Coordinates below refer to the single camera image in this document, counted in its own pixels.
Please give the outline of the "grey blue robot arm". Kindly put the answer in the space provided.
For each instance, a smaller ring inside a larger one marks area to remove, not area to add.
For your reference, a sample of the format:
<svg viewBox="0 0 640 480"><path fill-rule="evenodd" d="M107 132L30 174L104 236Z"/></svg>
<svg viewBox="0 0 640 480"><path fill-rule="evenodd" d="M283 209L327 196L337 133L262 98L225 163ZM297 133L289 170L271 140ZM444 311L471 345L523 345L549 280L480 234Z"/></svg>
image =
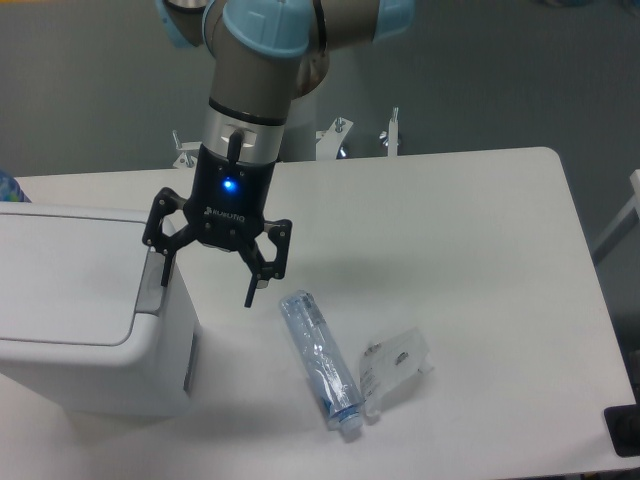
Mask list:
<svg viewBox="0 0 640 480"><path fill-rule="evenodd" d="M164 259L193 242L240 255L249 291L284 277L293 224L264 216L292 101L306 62L406 31L412 1L161 1L169 33L215 61L191 193L155 196L143 243Z"/></svg>

